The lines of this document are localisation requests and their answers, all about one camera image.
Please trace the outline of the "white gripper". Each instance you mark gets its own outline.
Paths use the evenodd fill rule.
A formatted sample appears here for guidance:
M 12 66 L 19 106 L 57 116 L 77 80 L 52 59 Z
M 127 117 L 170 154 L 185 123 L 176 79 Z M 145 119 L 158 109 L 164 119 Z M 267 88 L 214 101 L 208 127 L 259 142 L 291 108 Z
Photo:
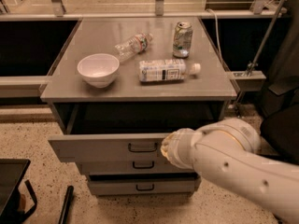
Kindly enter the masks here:
M 192 169 L 192 149 L 203 133 L 189 128 L 170 133 L 161 143 L 161 153 L 169 162 L 180 169 Z

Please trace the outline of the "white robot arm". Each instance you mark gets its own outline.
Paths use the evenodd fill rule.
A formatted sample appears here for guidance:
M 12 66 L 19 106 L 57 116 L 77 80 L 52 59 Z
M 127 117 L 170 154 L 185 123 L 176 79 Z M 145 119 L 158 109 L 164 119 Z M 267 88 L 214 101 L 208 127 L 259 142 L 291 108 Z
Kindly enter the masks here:
M 241 119 L 225 119 L 196 130 L 170 133 L 162 154 L 180 169 L 191 169 L 288 224 L 299 224 L 298 167 L 256 154 L 260 135 Z

